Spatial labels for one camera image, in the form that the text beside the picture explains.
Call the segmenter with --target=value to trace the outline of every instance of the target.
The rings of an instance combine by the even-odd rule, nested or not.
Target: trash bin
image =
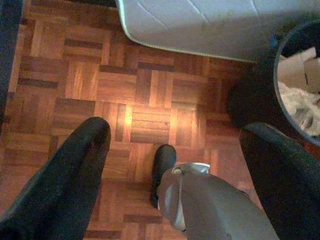
[[[289,115],[281,99],[278,86],[280,56],[289,57],[315,47],[320,56],[320,20],[301,24],[292,29],[277,46],[270,50],[264,61],[253,67],[228,94],[228,114],[237,128],[253,122],[275,126],[298,141],[304,139],[320,147],[320,137],[301,130]]]

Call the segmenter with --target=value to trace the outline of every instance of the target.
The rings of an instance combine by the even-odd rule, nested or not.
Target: black shoe
[[[157,189],[165,171],[172,168],[177,162],[177,153],[173,146],[165,144],[160,146],[155,153],[152,168],[152,189],[150,201],[154,208],[158,208]]]

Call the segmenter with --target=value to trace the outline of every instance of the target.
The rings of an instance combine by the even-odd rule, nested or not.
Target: white plastic bag
[[[310,136],[320,135],[320,95],[278,82],[282,102],[292,119]]]

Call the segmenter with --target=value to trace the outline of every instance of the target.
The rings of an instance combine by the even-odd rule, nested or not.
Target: wooden floor
[[[226,113],[229,89],[251,66],[153,49],[130,41],[116,9],[62,0],[25,1],[2,125],[0,214],[85,119],[112,132],[85,239],[185,239],[149,204],[161,144],[178,163],[258,197]]]

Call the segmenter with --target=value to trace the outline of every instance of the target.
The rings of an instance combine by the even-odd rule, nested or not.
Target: parquet floor
[[[0,214],[85,119],[112,130],[85,239],[185,239],[149,204],[161,144],[178,163],[211,173],[259,205],[226,113],[228,90],[251,66],[130,41],[116,9],[64,0],[25,1],[2,126]]]

